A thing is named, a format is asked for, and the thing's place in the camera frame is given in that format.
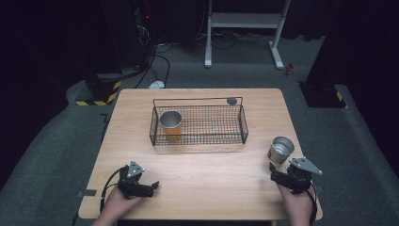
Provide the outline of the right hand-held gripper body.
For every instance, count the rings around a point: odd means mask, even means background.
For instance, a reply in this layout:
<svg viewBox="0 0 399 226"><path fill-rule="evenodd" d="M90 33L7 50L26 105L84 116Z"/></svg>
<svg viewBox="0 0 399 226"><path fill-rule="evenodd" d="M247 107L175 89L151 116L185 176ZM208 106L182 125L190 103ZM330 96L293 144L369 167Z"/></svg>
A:
<svg viewBox="0 0 399 226"><path fill-rule="evenodd" d="M307 157L293 158L281 185L291 189L295 194L302 193L310 188L313 174L322 175L323 172Z"/></svg>

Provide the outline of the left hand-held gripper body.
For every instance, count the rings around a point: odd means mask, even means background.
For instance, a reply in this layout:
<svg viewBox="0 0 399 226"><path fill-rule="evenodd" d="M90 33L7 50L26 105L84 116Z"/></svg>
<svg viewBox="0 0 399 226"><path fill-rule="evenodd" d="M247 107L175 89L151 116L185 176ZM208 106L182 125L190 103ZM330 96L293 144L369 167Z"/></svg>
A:
<svg viewBox="0 0 399 226"><path fill-rule="evenodd" d="M150 186L142 185L139 182L143 172L144 169L135 160L132 160L129 165L120 170L118 189L126 199L142 197L143 192L151 190Z"/></svg>

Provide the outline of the silver metal cup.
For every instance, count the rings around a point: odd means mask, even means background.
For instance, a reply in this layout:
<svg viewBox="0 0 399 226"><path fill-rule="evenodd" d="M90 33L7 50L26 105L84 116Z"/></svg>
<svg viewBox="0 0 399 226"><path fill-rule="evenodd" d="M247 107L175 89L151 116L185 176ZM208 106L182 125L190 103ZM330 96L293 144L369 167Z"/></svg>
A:
<svg viewBox="0 0 399 226"><path fill-rule="evenodd" d="M283 164L295 151L295 144L288 137L275 137L271 143L267 157L276 164Z"/></svg>

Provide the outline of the orange cup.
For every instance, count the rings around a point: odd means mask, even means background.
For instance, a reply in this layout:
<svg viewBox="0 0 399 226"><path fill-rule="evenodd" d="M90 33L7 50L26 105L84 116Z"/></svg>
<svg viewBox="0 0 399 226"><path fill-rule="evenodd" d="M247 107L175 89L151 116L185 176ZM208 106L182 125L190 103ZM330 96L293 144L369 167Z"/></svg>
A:
<svg viewBox="0 0 399 226"><path fill-rule="evenodd" d="M177 141L181 137L182 115L178 111L165 111L160 117L160 124L169 141Z"/></svg>

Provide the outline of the black wire mesh basket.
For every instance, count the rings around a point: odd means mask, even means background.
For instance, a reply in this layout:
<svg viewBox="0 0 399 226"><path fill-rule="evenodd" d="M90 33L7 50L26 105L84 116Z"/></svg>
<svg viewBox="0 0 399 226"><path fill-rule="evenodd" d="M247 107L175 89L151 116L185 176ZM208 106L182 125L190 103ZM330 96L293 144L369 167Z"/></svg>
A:
<svg viewBox="0 0 399 226"><path fill-rule="evenodd" d="M227 98L236 98L229 105ZM164 98L152 100L150 140L153 146L245 144L247 119L242 97ZM183 118L181 137L167 140L160 124L165 111L178 111Z"/></svg>

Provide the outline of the person's left hand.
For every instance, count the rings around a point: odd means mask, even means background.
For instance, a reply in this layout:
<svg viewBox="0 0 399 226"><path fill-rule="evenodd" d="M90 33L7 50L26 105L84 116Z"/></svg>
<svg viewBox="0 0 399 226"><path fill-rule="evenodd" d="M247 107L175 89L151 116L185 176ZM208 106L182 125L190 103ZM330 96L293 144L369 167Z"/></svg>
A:
<svg viewBox="0 0 399 226"><path fill-rule="evenodd" d="M142 201L142 198L135 197L126 199L121 191L115 187L109 194L100 218L107 223L114 223L124 217L130 210Z"/></svg>

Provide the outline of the person's right hand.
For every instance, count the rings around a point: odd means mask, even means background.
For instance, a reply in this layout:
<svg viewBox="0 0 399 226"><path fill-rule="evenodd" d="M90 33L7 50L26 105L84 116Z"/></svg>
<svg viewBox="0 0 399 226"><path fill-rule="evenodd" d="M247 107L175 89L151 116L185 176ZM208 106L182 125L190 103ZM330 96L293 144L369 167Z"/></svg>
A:
<svg viewBox="0 0 399 226"><path fill-rule="evenodd" d="M289 221L311 224L312 198L306 192L293 194L290 189L281 185L278 185L278 189Z"/></svg>

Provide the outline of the black stand base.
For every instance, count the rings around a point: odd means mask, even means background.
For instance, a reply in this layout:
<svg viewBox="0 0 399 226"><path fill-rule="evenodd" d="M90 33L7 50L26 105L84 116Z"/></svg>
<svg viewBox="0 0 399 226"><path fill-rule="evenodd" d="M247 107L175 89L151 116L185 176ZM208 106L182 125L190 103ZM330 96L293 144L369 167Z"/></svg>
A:
<svg viewBox="0 0 399 226"><path fill-rule="evenodd" d="M299 87L308 107L346 108L343 96L334 86L319 86L300 82Z"/></svg>

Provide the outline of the yellow-black striped stand base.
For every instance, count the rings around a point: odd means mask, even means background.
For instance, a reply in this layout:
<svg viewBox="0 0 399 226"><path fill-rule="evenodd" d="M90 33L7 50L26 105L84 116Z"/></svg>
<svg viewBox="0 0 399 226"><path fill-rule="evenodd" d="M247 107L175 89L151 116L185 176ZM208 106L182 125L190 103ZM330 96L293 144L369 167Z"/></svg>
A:
<svg viewBox="0 0 399 226"><path fill-rule="evenodd" d="M78 92L75 103L80 106L111 105L116 99L121 82L115 79L102 79L93 75L85 80Z"/></svg>

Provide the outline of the dark equipment rack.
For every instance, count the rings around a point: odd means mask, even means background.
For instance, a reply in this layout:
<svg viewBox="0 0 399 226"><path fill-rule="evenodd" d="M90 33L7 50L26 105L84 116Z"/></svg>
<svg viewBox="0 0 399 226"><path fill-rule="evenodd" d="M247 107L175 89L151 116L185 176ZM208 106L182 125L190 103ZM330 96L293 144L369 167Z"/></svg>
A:
<svg viewBox="0 0 399 226"><path fill-rule="evenodd" d="M154 50L154 29L149 0L130 0L136 27L136 40L138 43L139 64L137 67L143 71L148 68L150 57Z"/></svg>

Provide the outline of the white metal stand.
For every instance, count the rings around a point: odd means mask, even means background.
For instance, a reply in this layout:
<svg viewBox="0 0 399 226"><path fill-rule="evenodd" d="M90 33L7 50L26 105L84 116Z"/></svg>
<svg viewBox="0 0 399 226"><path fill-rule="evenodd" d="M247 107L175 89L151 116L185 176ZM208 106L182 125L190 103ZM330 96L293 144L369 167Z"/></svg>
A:
<svg viewBox="0 0 399 226"><path fill-rule="evenodd" d="M208 0L207 33L204 67L212 67L212 30L214 28L259 28L275 29L274 39L268 42L270 52L278 70L284 69L278 44L285 24L291 0L285 0L281 13L229 13L213 12L213 0Z"/></svg>

